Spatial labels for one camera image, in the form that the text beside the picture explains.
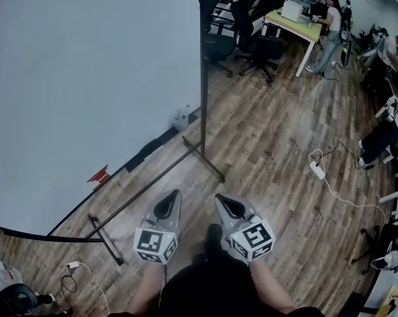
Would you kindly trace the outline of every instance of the white cable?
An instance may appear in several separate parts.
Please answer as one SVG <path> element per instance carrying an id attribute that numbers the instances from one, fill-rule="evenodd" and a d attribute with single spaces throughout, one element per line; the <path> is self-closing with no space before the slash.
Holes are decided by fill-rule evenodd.
<path id="1" fill-rule="evenodd" d="M 85 266 L 85 267 L 87 268 L 87 270 L 90 272 L 90 274 L 92 275 L 92 277 L 93 277 L 94 281 L 95 281 L 95 282 L 96 282 L 96 284 L 98 285 L 98 288 L 100 289 L 100 291 L 102 292 L 103 296 L 105 297 L 106 306 L 108 307 L 108 314 L 111 314 L 111 312 L 110 312 L 110 310 L 109 310 L 108 298 L 106 297 L 106 295 L 105 295 L 104 291 L 103 291 L 103 290 L 102 290 L 102 288 L 100 287 L 100 285 L 99 285 L 99 283 L 98 283 L 97 279 L 96 279 L 96 278 L 95 278 L 95 276 L 93 275 L 93 272 L 92 272 L 92 270 L 90 270 L 90 268 L 89 268 L 89 267 L 88 267 L 86 264 L 84 264 L 84 263 L 81 263 L 81 262 L 80 262 L 80 264 L 81 264 L 81 265 L 83 265 L 83 266 Z"/>
<path id="2" fill-rule="evenodd" d="M 323 163 L 323 152 L 322 152 L 320 149 L 314 150 L 314 151 L 313 151 L 312 153 L 310 153 L 310 155 L 309 155 L 309 162 L 312 163 L 311 160 L 310 160 L 310 157 L 311 157 L 316 151 L 320 151 L 320 153 L 322 154 L 322 156 L 321 156 L 321 158 L 320 158 L 320 161 L 322 162 L 323 173 L 325 174 L 324 180 L 325 180 L 326 185 L 328 186 L 329 191 L 331 192 L 331 194 L 334 195 L 334 196 L 335 196 L 337 199 L 339 199 L 340 201 L 345 202 L 345 203 L 349 203 L 349 204 L 355 206 L 356 208 L 361 208 L 361 207 L 376 207 L 376 208 L 378 208 L 378 209 L 382 212 L 382 215 L 383 215 L 383 217 L 385 218 L 385 222 L 388 223 L 388 218 L 387 218 L 385 212 L 384 212 L 381 208 L 379 208 L 377 205 L 374 205 L 374 204 L 355 205 L 353 202 L 347 201 L 346 199 L 342 199 L 342 198 L 339 197 L 337 194 L 335 194 L 335 193 L 332 191 L 331 186 L 329 185 L 329 183 L 328 183 L 328 181 L 327 181 L 327 179 L 326 179 L 325 164 Z"/>

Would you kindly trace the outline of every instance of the metal stand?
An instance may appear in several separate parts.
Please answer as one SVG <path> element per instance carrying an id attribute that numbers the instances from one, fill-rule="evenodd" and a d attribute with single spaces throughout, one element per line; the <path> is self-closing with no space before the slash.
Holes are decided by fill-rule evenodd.
<path id="1" fill-rule="evenodd" d="M 92 223 L 93 228 L 96 228 L 96 223 L 99 220 L 96 217 L 87 215 L 88 220 L 90 221 L 90 223 Z M 99 238 L 102 239 L 104 247 L 107 249 L 107 251 L 111 254 L 112 258 L 115 260 L 115 262 L 117 262 L 117 265 L 121 266 L 124 263 L 124 260 L 121 257 L 117 257 L 115 256 L 114 252 L 111 250 L 111 248 L 108 246 L 108 243 L 106 243 L 104 237 L 102 236 L 102 234 L 100 233 L 100 231 L 98 231 L 96 234 L 98 234 Z"/>
<path id="2" fill-rule="evenodd" d="M 96 225 L 98 219 L 96 217 L 91 217 L 87 215 L 88 220 L 93 226 L 92 232 L 90 232 L 84 238 L 72 238 L 72 237 L 62 237 L 62 236 L 42 236 L 35 234 L 26 234 L 25 232 L 19 232 L 15 230 L 9 229 L 0 229 L 4 232 L 4 234 L 8 236 L 14 236 L 19 238 L 27 238 L 31 240 L 43 240 L 48 242 L 67 242 L 67 243 L 88 243 L 88 242 L 97 242 L 103 243 L 107 251 L 110 253 L 111 257 L 115 260 L 118 265 L 122 265 L 123 259 L 118 258 L 114 252 L 109 247 L 108 243 L 104 240 L 100 229 L 104 228 L 110 221 L 112 221 L 118 214 L 120 214 L 125 208 L 127 208 L 130 204 L 132 204 L 136 199 L 142 196 L 147 190 L 149 190 L 157 181 L 159 181 L 162 177 L 164 177 L 169 171 L 171 171 L 177 164 L 179 164 L 183 159 L 189 156 L 193 151 L 198 154 L 198 156 L 206 162 L 217 174 L 219 180 L 223 183 L 225 182 L 225 175 L 215 166 L 212 162 L 206 158 L 205 156 L 205 148 L 206 148 L 206 119 L 207 119 L 207 82 L 208 82 L 208 68 L 209 68 L 209 60 L 203 55 L 204 53 L 204 41 L 205 41 L 205 27 L 203 24 L 203 18 L 200 19 L 200 52 L 201 52 L 201 126 L 200 126 L 200 134 L 201 140 L 200 142 L 193 144 L 189 140 L 187 140 L 184 136 L 182 139 L 184 140 L 185 145 L 189 147 L 189 150 L 184 153 L 178 160 L 173 162 L 167 169 L 161 172 L 158 176 L 156 176 L 153 180 L 151 180 L 146 186 L 141 188 L 131 199 L 125 202 L 121 207 L 119 207 L 114 213 L 112 213 L 105 221 Z M 94 234 L 97 234 L 99 238 L 91 238 Z"/>

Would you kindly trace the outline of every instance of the box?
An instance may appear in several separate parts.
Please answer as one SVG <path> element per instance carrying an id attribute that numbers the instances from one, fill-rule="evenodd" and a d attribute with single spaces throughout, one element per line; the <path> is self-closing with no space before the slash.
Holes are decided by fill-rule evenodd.
<path id="1" fill-rule="evenodd" d="M 281 16 L 287 18 L 291 21 L 298 22 L 300 15 L 302 14 L 301 4 L 296 3 L 292 0 L 287 0 L 284 2 L 284 7 L 282 8 Z"/>

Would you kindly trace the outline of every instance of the table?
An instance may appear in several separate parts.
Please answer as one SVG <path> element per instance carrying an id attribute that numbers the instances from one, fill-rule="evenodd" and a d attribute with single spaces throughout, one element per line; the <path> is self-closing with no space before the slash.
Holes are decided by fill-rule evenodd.
<path id="1" fill-rule="evenodd" d="M 266 35 L 267 31 L 267 22 L 274 24 L 275 26 L 281 27 L 283 29 L 289 30 L 291 33 L 294 33 L 295 35 L 298 35 L 299 37 L 307 40 L 309 42 L 309 46 L 307 48 L 306 54 L 303 58 L 303 61 L 301 62 L 296 76 L 299 77 L 304 65 L 306 64 L 310 53 L 313 50 L 313 47 L 315 46 L 315 43 L 319 40 L 320 32 L 322 29 L 321 24 L 315 24 L 309 21 L 308 18 L 302 17 L 298 22 L 291 21 L 287 18 L 282 17 L 279 12 L 282 9 L 272 11 L 268 14 L 265 15 L 265 20 L 263 23 L 263 28 L 262 28 L 262 35 Z M 277 38 L 279 37 L 279 34 L 281 33 L 281 30 L 278 29 L 277 32 Z"/>

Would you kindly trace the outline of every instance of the sneaker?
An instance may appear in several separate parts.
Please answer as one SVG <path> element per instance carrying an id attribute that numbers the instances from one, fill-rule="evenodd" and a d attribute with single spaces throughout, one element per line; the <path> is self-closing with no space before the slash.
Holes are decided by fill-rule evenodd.
<path id="1" fill-rule="evenodd" d="M 362 157 L 360 157 L 360 158 L 358 159 L 358 163 L 359 163 L 359 165 L 362 166 L 363 168 L 366 168 L 367 166 L 370 166 L 370 164 L 364 163 Z"/>

